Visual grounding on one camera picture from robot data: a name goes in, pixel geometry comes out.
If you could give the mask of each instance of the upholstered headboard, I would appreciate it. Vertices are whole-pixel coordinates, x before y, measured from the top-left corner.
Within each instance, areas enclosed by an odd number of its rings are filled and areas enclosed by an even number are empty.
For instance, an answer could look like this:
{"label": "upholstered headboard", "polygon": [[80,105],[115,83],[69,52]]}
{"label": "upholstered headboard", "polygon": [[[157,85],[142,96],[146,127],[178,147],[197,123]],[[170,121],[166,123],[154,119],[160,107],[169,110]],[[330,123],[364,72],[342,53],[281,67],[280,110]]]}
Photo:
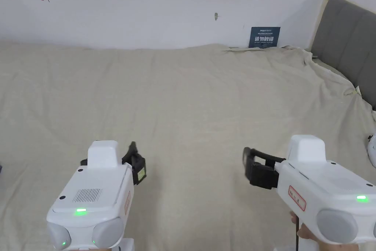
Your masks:
{"label": "upholstered headboard", "polygon": [[347,0],[328,0],[311,52],[359,86],[376,109],[376,14]]}

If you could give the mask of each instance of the bed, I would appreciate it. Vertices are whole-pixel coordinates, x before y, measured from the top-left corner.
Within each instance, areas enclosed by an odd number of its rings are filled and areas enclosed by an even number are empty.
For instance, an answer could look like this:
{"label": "bed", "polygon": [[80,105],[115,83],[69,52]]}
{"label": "bed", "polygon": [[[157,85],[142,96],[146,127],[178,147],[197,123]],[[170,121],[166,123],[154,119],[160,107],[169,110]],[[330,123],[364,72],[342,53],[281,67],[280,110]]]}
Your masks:
{"label": "bed", "polygon": [[[136,141],[147,160],[125,230],[138,251],[293,244],[287,206],[244,177],[245,146],[284,157],[292,135],[313,134],[325,141],[328,159],[376,184],[366,152],[375,130],[376,48],[330,40],[356,40],[357,29],[374,40],[376,25],[362,25],[375,15],[362,10],[357,22],[357,6],[325,2],[312,45],[316,62],[289,46],[1,43],[0,250],[53,250],[47,211],[94,140],[117,140],[123,153]],[[348,33],[339,34],[343,27]]]}

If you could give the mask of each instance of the gray round button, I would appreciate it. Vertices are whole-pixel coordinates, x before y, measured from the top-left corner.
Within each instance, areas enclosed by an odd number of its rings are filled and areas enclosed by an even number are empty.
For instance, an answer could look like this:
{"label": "gray round button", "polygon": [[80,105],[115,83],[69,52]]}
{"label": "gray round button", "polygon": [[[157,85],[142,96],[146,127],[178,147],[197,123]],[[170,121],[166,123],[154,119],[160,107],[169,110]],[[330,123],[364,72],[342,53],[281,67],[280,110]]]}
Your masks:
{"label": "gray round button", "polygon": [[330,241],[349,243],[358,234],[358,225],[354,217],[347,212],[323,209],[317,214],[317,226]]}
{"label": "gray round button", "polygon": [[98,248],[110,248],[124,235],[121,218],[97,224],[93,230],[93,243]]}

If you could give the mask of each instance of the green led light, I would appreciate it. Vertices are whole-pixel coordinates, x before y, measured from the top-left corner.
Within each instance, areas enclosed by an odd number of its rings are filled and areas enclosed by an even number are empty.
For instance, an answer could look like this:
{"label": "green led light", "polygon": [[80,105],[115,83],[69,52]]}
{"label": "green led light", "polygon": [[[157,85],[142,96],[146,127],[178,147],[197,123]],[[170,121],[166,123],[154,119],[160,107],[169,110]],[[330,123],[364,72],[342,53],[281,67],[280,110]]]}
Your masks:
{"label": "green led light", "polygon": [[76,216],[84,216],[86,214],[88,214],[88,212],[76,212],[75,213]]}

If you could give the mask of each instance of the wrinkled sheet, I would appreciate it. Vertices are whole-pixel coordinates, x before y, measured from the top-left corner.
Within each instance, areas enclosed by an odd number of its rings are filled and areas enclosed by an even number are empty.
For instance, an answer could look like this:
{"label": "wrinkled sheet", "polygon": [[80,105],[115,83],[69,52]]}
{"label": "wrinkled sheet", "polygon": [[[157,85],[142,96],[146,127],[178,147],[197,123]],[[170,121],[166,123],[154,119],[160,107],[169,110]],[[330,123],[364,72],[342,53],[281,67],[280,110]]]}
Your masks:
{"label": "wrinkled sheet", "polygon": [[46,214],[94,140],[136,141],[147,178],[125,236],[136,251],[272,250],[295,226],[252,187],[245,146],[284,157],[312,134],[327,159],[376,184],[372,109],[293,48],[91,50],[0,44],[0,250],[53,250]]}

